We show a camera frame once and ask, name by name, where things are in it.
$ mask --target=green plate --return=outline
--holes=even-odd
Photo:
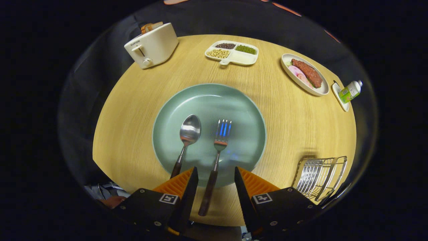
[[[181,171],[198,168],[198,186],[205,187],[217,151],[214,137],[218,119],[232,121],[228,145],[220,154],[216,187],[234,182],[235,166],[252,171],[266,146],[266,126],[254,102],[232,87],[199,84],[186,88],[160,109],[153,126],[153,148],[161,165],[171,173],[183,148],[180,127],[187,116],[201,121],[199,140],[187,147]]]

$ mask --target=toaster knob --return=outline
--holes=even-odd
[[[148,67],[152,64],[152,60],[151,59],[145,59],[143,61],[143,66]]]

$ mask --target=spoon handle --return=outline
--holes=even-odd
[[[184,151],[186,150],[186,147],[187,146],[183,146],[183,149],[181,150],[181,154],[180,154],[180,156],[178,156],[178,159],[175,162],[174,168],[172,169],[170,179],[173,178],[173,177],[175,177],[175,176],[177,176],[178,174],[180,174],[180,171],[181,171],[181,159],[183,157]]]
[[[181,171],[181,162],[176,162],[174,165],[174,169],[172,170],[170,179],[180,174],[180,171]]]

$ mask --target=table top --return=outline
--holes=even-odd
[[[252,171],[279,188],[292,185],[298,162],[304,157],[347,156],[347,176],[356,149],[356,125],[352,105],[342,110],[332,91],[313,96],[299,87],[281,66],[285,53],[311,62],[329,86],[340,79],[311,58],[270,42],[230,35],[179,37],[171,58],[158,66],[140,69],[134,63],[109,94],[95,129],[92,157],[104,173],[129,193],[153,189],[169,179],[156,159],[152,131],[163,104],[184,88],[203,83],[234,87],[260,109],[267,129],[263,157]],[[248,43],[259,49],[251,66],[221,67],[204,56],[219,40]],[[190,219],[219,226],[244,226],[234,184],[214,190],[207,216],[197,214],[204,187],[198,187]]]

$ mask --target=metal dish rack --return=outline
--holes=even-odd
[[[299,162],[293,187],[308,199],[320,202],[333,194],[339,185],[347,160],[346,156],[303,159]]]

